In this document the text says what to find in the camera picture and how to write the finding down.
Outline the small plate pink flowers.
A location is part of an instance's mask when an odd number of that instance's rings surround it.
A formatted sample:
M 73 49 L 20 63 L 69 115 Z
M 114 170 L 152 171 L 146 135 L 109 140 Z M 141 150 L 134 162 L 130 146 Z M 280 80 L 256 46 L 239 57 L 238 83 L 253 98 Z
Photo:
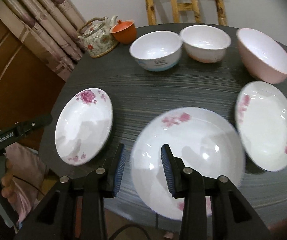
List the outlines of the small plate pink flowers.
M 256 166 L 269 172 L 287 166 L 287 98 L 279 89 L 262 81 L 245 85 L 237 97 L 235 121 Z

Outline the large plate magenta flower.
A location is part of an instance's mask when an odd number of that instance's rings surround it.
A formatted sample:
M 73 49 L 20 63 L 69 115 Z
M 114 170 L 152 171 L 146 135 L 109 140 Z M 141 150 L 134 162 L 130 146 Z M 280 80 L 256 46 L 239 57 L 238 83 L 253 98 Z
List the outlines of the large plate magenta flower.
M 59 115 L 55 146 L 67 164 L 79 166 L 103 149 L 113 123 L 112 102 L 100 88 L 88 88 L 72 97 Z

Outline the floral ceramic teapot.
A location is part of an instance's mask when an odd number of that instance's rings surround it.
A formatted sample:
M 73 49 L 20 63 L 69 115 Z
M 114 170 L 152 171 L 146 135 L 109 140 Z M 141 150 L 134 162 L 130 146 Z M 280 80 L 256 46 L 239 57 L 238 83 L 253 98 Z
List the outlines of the floral ceramic teapot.
M 92 58 L 106 55 L 119 44 L 110 33 L 117 23 L 117 17 L 92 18 L 77 30 L 78 38 Z

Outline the brown wooden door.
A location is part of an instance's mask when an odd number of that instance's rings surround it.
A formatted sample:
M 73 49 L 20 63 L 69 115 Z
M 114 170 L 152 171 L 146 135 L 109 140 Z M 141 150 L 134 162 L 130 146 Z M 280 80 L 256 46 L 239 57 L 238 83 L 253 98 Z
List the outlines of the brown wooden door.
M 50 113 L 64 83 L 0 20 L 0 129 Z

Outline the orange lidded tea cup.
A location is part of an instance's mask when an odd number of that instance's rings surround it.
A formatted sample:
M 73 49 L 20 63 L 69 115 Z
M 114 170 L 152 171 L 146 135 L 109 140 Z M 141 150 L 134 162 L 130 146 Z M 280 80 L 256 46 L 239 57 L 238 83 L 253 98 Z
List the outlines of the orange lidded tea cup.
M 110 29 L 110 33 L 122 44 L 131 44 L 137 38 L 137 30 L 134 20 L 118 20 Z

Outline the large plate pink flowers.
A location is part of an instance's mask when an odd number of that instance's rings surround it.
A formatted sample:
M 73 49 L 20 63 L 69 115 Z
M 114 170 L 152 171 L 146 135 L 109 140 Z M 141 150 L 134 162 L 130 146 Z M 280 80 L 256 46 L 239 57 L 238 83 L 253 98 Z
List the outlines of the large plate pink flowers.
M 131 151 L 131 175 L 135 190 L 156 213 L 181 220 L 182 198 L 168 191 L 161 161 L 161 148 L 170 146 L 184 165 L 210 178 L 227 176 L 239 186 L 245 168 L 245 154 L 235 128 L 213 111 L 182 107 L 151 121 L 137 137 Z

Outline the white bowl blue dog print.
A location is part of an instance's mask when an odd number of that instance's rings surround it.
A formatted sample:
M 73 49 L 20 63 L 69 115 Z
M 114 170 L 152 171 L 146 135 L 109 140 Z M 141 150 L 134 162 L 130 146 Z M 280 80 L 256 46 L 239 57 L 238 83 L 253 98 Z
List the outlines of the white bowl blue dog print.
M 172 31 L 154 31 L 137 38 L 130 46 L 130 55 L 139 66 L 151 72 L 174 67 L 182 55 L 183 40 Z

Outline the white bowl pink rabbit print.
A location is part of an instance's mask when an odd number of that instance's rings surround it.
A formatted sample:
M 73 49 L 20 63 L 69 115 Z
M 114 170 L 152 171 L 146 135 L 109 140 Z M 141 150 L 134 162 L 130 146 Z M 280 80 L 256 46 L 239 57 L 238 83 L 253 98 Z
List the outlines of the white bowl pink rabbit print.
M 231 45 L 230 36 L 209 25 L 192 25 L 180 31 L 188 56 L 201 63 L 217 63 L 223 60 Z

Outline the pink ceramic bowl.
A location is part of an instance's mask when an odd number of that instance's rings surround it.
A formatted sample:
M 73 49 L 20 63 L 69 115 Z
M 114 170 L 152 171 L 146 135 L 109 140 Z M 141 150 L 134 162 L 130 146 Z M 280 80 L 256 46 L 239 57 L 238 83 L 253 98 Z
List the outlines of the pink ceramic bowl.
M 250 28 L 238 29 L 236 35 L 241 60 L 252 77 L 270 84 L 287 78 L 287 52 L 279 43 Z

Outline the beige patterned curtain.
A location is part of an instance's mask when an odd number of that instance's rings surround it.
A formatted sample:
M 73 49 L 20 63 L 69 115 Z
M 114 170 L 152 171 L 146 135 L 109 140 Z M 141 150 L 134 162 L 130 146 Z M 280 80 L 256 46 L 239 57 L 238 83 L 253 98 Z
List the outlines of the beige patterned curtain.
M 84 20 L 69 0 L 0 0 L 0 20 L 63 80 L 86 51 L 77 34 Z

